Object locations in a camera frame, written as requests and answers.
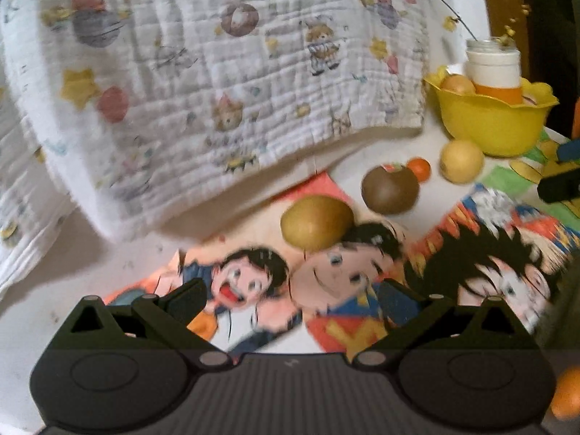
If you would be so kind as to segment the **yellow plastic bowl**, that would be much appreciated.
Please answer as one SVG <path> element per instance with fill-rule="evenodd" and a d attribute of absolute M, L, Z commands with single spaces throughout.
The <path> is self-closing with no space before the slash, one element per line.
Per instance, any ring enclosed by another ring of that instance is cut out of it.
<path fill-rule="evenodd" d="M 551 108 L 558 105 L 546 83 L 521 80 L 526 102 L 513 105 L 484 94 L 444 90 L 442 82 L 449 75 L 441 66 L 425 77 L 439 100 L 443 126 L 456 140 L 471 140 L 486 155 L 516 157 L 531 150 Z"/>

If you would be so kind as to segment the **printed muslin cloth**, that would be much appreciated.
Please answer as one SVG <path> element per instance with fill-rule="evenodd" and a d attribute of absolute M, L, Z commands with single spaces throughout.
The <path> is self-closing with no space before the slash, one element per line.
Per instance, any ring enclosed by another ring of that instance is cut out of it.
<path fill-rule="evenodd" d="M 16 65 L 1 56 L 1 294 L 32 273 L 75 204 L 57 174 L 50 111 L 30 107 Z"/>
<path fill-rule="evenodd" d="M 49 184 L 127 240 L 262 170 L 425 116 L 423 0 L 2 0 Z"/>

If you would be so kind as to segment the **white and orange jar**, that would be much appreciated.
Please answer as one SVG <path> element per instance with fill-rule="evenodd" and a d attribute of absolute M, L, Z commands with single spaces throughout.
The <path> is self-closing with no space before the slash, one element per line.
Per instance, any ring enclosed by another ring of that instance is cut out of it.
<path fill-rule="evenodd" d="M 468 40 L 467 73 L 476 93 L 509 105 L 523 103 L 521 56 L 513 42 L 500 38 Z"/>

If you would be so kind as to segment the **right printed muslin cloth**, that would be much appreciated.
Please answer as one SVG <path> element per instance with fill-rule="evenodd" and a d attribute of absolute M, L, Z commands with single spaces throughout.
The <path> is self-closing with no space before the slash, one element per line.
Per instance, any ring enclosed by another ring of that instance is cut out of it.
<path fill-rule="evenodd" d="M 423 0 L 2 0 L 49 184 L 127 240 L 262 170 L 425 116 Z"/>

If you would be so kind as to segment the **flower twig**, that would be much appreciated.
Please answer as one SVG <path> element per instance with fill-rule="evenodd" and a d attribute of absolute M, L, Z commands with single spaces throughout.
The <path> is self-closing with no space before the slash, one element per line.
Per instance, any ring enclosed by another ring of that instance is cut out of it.
<path fill-rule="evenodd" d="M 512 37 L 493 36 L 490 33 L 490 23 L 485 0 L 432 0 L 442 6 L 442 26 L 449 32 L 459 29 L 464 40 L 483 40 L 484 38 L 500 38 L 502 41 L 513 42 Z"/>

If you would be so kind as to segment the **green-brown mango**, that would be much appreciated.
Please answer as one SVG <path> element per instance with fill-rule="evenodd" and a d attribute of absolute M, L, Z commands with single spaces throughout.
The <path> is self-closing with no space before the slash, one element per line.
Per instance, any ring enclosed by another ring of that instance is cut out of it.
<path fill-rule="evenodd" d="M 344 201 L 327 195 L 307 195 L 281 216 L 287 244 L 304 252 L 330 248 L 354 225 L 354 212 Z"/>

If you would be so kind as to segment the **brown wooden door frame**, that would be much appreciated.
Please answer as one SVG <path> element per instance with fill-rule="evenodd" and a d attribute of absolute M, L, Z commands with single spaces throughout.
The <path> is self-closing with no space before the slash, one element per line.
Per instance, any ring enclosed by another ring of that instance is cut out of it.
<path fill-rule="evenodd" d="M 493 36 L 512 37 L 521 53 L 522 75 L 529 79 L 530 62 L 530 0 L 485 0 Z"/>

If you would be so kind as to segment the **anime poster mat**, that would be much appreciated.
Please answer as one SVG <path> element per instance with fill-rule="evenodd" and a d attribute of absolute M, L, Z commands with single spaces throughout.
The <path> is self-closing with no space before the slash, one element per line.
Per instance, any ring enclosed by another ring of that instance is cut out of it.
<path fill-rule="evenodd" d="M 282 214 L 307 195 L 346 202 L 354 225 L 338 243 L 304 252 L 286 243 Z M 245 352 L 343 352 L 387 334 L 378 290 L 394 280 L 421 295 L 479 305 L 496 295 L 534 331 L 563 290 L 579 231 L 503 191 L 474 188 L 424 238 L 353 202 L 321 174 L 205 243 L 177 252 L 152 275 L 111 295 L 128 305 L 200 279 L 207 303 L 187 328 L 213 346 Z"/>

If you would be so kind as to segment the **peach in bowl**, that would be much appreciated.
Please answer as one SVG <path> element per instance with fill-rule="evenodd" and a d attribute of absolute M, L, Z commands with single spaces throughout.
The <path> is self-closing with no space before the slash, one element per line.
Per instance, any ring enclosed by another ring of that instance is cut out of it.
<path fill-rule="evenodd" d="M 439 85 L 441 90 L 451 91 L 461 95 L 475 94 L 477 92 L 475 85 L 468 76 L 460 74 L 451 74 L 446 76 Z"/>

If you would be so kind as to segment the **yellow lemon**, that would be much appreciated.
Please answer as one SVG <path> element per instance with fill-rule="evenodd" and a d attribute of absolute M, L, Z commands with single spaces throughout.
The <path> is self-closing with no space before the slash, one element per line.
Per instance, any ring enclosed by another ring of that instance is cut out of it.
<path fill-rule="evenodd" d="M 445 180 L 462 185 L 472 183 L 482 172 L 485 155 L 471 140 L 452 140 L 442 148 L 439 170 Z"/>

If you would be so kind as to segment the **small orange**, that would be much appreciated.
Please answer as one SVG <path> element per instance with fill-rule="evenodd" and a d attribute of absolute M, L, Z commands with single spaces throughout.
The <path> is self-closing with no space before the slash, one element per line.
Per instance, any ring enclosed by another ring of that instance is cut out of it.
<path fill-rule="evenodd" d="M 558 376 L 551 412 L 558 420 L 571 420 L 580 413 L 580 369 L 570 366 Z"/>
<path fill-rule="evenodd" d="M 427 160 L 421 157 L 411 158 L 407 163 L 406 167 L 410 169 L 419 183 L 424 183 L 432 175 L 431 164 Z"/>

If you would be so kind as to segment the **dark brown kiwi with sticker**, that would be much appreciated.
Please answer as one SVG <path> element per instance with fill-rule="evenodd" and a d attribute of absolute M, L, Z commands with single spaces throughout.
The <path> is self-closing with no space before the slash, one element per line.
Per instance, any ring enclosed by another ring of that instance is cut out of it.
<path fill-rule="evenodd" d="M 363 178 L 361 194 L 365 205 L 382 215 L 410 210 L 419 197 L 415 174 L 404 166 L 377 166 Z"/>

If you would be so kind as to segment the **left printed muslin cloth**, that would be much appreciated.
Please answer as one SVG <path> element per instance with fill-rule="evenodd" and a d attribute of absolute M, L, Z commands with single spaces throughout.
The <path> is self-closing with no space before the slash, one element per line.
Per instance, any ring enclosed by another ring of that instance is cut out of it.
<path fill-rule="evenodd" d="M 57 174 L 50 111 L 30 107 L 16 65 L 1 56 L 1 294 L 32 273 L 75 204 Z"/>

